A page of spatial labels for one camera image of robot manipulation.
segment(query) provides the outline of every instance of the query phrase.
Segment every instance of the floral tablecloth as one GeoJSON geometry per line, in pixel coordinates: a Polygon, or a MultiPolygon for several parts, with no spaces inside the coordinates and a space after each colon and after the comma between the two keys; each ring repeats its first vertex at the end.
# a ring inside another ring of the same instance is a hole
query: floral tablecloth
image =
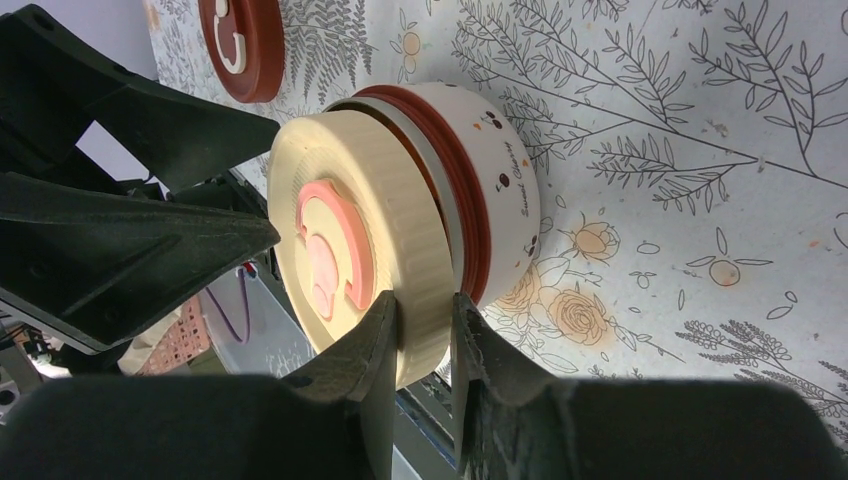
{"type": "MultiPolygon", "coordinates": [[[[146,5],[162,83],[280,122],[375,83],[478,91],[542,192],[539,257],[484,310],[501,335],[561,375],[780,382],[848,449],[844,2],[282,0],[258,105],[197,0],[146,5]]],[[[239,170],[264,190],[267,162],[239,170]]]]}

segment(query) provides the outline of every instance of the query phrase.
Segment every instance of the purple cable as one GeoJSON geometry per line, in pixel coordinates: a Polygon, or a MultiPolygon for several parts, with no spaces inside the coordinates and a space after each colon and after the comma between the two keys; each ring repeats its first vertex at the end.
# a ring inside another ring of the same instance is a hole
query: purple cable
{"type": "Polygon", "coordinates": [[[236,329],[233,328],[233,323],[230,322],[227,314],[224,313],[224,309],[221,308],[221,304],[218,303],[218,299],[215,298],[215,295],[212,294],[212,290],[209,290],[209,287],[206,287],[206,294],[209,295],[209,298],[212,299],[212,303],[215,304],[215,308],[218,309],[218,313],[221,314],[221,318],[224,319],[224,325],[227,326],[227,330],[230,331],[230,335],[236,340],[236,343],[244,345],[250,340],[250,307],[247,304],[247,285],[244,281],[244,268],[239,267],[238,269],[238,278],[239,283],[241,283],[241,298],[244,301],[244,323],[245,323],[245,333],[244,338],[240,337],[238,333],[236,333],[236,329]]]}

